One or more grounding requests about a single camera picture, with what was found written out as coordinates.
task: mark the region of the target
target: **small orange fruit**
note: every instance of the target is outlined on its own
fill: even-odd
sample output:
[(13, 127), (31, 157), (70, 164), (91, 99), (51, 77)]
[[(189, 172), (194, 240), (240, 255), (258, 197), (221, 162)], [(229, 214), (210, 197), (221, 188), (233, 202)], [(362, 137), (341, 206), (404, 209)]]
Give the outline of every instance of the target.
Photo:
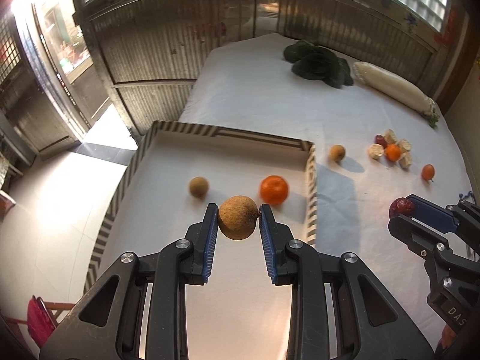
[(425, 181), (431, 180), (435, 176), (435, 168), (433, 165), (425, 165), (421, 170), (421, 177)]
[(268, 176), (260, 183), (259, 194), (265, 203), (282, 204), (289, 195), (289, 185), (283, 177)]
[(402, 151), (400, 150), (398, 145), (391, 143), (385, 149), (385, 157), (388, 158), (389, 161), (395, 162), (400, 159), (402, 156)]

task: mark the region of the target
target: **red chair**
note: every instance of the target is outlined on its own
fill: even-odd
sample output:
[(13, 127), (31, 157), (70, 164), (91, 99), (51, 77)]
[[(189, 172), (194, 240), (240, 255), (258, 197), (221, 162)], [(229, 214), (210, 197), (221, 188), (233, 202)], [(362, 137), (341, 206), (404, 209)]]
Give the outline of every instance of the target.
[(42, 298), (32, 297), (28, 301), (27, 320), (6, 318), (9, 323), (22, 323), (27, 325), (28, 334), (40, 349), (44, 346), (52, 332), (58, 326), (57, 318), (64, 311), (70, 311), (74, 303), (44, 302)]

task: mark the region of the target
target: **door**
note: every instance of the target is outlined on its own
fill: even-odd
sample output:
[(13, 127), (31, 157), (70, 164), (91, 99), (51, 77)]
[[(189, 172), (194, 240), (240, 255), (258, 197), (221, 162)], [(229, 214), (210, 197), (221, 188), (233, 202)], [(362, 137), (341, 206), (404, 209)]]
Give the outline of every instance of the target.
[(32, 0), (37, 30), (48, 58), (74, 107), (88, 127), (110, 105), (93, 66), (80, 26), (72, 14), (72, 0)]

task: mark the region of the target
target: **blue gripper pad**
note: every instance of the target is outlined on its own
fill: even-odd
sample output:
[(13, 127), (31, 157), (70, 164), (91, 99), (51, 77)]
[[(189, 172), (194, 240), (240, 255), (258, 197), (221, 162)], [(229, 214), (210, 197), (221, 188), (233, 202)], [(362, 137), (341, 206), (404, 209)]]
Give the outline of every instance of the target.
[(208, 229), (205, 250), (203, 251), (203, 268), (202, 278), (205, 283), (208, 282), (209, 276), (212, 274), (213, 254), (215, 252), (215, 244), (217, 242), (218, 224), (217, 224), (218, 207), (215, 205), (215, 212)]
[(275, 249), (263, 205), (260, 206), (258, 225), (260, 227), (260, 236), (262, 237), (263, 254), (265, 256), (265, 264), (267, 265), (267, 273), (272, 279), (272, 283), (275, 284), (278, 278), (277, 266), (275, 264)]
[(452, 212), (417, 195), (409, 195), (406, 198), (415, 204), (415, 213), (413, 215), (415, 219), (443, 234), (456, 232), (458, 221), (454, 218)]

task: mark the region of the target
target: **corrugated metal wall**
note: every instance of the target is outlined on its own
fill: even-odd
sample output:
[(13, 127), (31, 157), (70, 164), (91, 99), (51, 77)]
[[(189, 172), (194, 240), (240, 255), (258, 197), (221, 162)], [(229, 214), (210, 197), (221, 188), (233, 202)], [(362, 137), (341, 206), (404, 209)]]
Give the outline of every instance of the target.
[(431, 48), (392, 23), (337, 0), (285, 0), (279, 32), (366, 61), (418, 84)]
[(73, 0), (96, 69), (126, 125), (176, 120), (208, 53), (271, 32), (372, 62), (432, 95), (452, 53), (392, 0)]
[(4, 20), (2, 40), (7, 39), (8, 46), (0, 44), (0, 48), (6, 51), (1, 66), (5, 75), (0, 82), (0, 112), (36, 154), (47, 158), (71, 145), (75, 139), (69, 136), (68, 128), (40, 89), (23, 49), (19, 47), (21, 43), (13, 14), (8, 12)]
[(221, 44), (218, 3), (138, 0), (92, 20), (113, 85), (122, 85), (119, 94), (140, 134), (153, 121), (176, 120), (182, 113), (192, 84), (161, 80), (198, 77)]

